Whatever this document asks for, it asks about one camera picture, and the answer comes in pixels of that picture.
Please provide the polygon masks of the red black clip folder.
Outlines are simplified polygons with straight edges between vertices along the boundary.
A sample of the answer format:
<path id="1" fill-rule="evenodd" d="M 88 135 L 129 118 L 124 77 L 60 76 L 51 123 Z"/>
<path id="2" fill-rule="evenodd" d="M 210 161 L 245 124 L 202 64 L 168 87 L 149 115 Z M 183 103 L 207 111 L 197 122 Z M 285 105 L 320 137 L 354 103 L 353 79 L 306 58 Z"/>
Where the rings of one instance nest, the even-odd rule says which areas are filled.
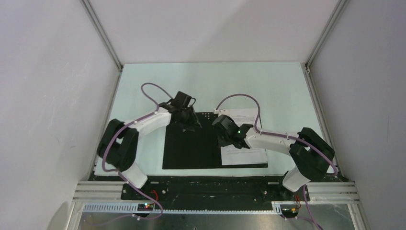
<path id="1" fill-rule="evenodd" d="M 221 149 L 212 122 L 214 113 L 197 113 L 201 124 L 194 131 L 183 131 L 177 124 L 166 126 L 162 169 L 266 168 L 268 163 L 223 165 Z"/>

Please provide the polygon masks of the printed paper sheet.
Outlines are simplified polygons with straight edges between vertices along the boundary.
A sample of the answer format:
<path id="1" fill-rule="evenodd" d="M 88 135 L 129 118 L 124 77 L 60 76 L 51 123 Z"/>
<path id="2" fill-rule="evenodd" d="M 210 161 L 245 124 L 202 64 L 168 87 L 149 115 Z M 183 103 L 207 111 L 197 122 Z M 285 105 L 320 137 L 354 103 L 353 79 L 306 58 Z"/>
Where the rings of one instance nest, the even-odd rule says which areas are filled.
<path id="1" fill-rule="evenodd" d="M 220 115 L 227 115 L 241 126 L 242 124 L 253 125 L 257 117 L 257 109 L 222 109 Z M 264 149 L 238 149 L 233 145 L 221 147 L 222 166 L 233 166 L 236 168 L 267 168 L 268 160 Z"/>

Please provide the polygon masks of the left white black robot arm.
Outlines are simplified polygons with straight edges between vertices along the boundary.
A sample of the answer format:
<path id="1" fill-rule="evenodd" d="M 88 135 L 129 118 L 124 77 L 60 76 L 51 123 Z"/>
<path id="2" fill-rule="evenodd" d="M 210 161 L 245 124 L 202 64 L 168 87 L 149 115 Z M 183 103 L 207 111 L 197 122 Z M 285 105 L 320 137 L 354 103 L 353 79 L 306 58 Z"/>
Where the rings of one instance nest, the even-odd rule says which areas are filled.
<path id="1" fill-rule="evenodd" d="M 155 110 L 135 120 L 111 120 L 97 147 L 105 172 L 116 172 L 133 186 L 133 194 L 139 199 L 151 195 L 147 174 L 136 163 L 138 142 L 149 133 L 168 125 L 177 125 L 181 131 L 195 131 L 201 128 L 194 110 L 195 98 L 177 92 L 167 102 L 157 103 Z"/>

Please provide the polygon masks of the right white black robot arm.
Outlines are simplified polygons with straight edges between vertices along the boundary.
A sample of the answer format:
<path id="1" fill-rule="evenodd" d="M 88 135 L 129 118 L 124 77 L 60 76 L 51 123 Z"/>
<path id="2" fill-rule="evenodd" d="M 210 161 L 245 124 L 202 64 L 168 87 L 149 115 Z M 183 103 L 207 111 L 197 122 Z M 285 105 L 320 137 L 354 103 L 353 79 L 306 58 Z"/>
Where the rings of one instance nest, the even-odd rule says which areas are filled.
<path id="1" fill-rule="evenodd" d="M 220 115 L 212 123 L 221 147 L 234 146 L 237 149 L 265 149 L 290 156 L 295 167 L 286 172 L 280 181 L 279 196 L 293 199 L 300 188 L 310 181 L 321 180 L 329 168 L 334 174 L 338 170 L 332 162 L 335 151 L 314 130 L 302 128 L 296 133 L 273 133 L 260 131 L 255 125 L 238 126 L 227 115 Z"/>

